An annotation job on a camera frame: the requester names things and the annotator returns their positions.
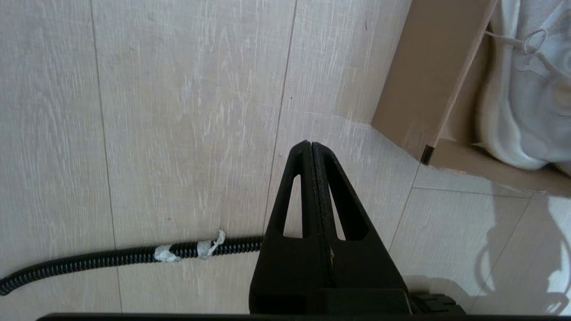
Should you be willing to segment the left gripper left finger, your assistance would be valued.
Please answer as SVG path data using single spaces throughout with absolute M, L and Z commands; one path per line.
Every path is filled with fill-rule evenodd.
M 306 313 L 308 297 L 330 282 L 312 144 L 293 146 L 249 287 L 250 313 Z M 300 178 L 302 237 L 284 235 L 293 182 Z

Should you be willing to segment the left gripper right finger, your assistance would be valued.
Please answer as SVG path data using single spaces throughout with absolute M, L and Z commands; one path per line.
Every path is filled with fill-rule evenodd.
M 408 288 L 334 152 L 313 144 L 326 261 L 337 288 Z

